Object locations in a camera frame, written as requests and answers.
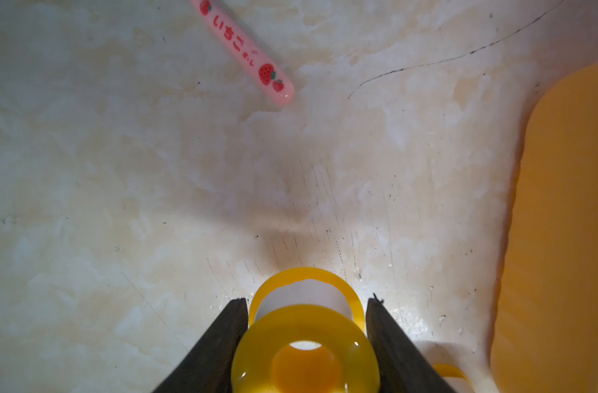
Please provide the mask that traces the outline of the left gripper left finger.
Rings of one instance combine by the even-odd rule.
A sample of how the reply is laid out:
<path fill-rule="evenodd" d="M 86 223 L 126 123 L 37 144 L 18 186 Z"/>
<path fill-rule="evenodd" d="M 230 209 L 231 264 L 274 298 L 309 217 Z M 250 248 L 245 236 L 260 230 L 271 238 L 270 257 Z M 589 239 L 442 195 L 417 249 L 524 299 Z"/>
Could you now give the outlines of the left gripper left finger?
<path fill-rule="evenodd" d="M 244 298 L 231 300 L 156 392 L 231 392 L 231 367 L 248 329 Z"/>

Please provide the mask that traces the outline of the yellow tape roll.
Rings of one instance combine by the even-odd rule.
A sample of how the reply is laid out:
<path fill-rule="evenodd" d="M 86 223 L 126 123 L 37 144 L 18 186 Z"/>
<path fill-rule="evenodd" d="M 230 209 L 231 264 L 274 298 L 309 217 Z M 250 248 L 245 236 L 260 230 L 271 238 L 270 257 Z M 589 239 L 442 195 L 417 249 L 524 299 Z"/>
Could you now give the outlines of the yellow tape roll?
<path fill-rule="evenodd" d="M 474 393 L 473 385 L 468 377 L 455 366 L 435 364 L 435 371 L 456 393 Z"/>
<path fill-rule="evenodd" d="M 300 267 L 265 281 L 233 357 L 236 392 L 377 392 L 364 308 L 342 278 Z"/>

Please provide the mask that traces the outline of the yellow plastic storage box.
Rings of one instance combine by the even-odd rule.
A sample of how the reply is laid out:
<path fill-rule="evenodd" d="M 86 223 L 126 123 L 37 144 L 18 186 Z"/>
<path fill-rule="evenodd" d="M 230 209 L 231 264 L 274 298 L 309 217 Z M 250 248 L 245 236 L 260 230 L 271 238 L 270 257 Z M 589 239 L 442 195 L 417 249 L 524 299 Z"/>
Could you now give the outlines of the yellow plastic storage box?
<path fill-rule="evenodd" d="M 529 118 L 490 363 L 501 392 L 598 392 L 598 63 Z"/>

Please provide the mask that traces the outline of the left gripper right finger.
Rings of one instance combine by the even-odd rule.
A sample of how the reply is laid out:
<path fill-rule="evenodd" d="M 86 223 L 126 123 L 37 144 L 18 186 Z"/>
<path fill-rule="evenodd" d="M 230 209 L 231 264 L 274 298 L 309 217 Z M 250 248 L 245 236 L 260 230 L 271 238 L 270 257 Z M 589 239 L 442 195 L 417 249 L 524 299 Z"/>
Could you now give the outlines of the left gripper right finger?
<path fill-rule="evenodd" d="M 374 349 L 381 392 L 453 393 L 377 298 L 368 300 L 366 332 Z"/>

